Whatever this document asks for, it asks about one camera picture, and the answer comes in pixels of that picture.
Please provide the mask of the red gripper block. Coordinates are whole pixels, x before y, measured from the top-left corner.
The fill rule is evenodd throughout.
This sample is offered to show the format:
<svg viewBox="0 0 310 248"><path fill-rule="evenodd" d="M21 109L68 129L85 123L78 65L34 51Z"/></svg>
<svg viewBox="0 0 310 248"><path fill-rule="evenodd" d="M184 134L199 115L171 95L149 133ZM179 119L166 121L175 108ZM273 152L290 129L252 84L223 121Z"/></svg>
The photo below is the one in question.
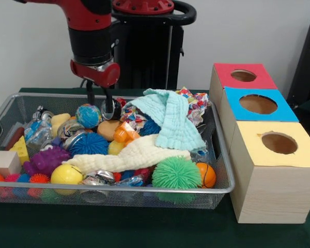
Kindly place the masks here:
<svg viewBox="0 0 310 248"><path fill-rule="evenodd" d="M120 77L119 64L109 61L101 66L87 66L70 60L70 68L76 76L87 79L86 91L88 104L95 104L95 94L93 91L93 82L102 87L105 98L105 112L112 113L114 111L113 97L109 91L109 87L116 84Z"/></svg>

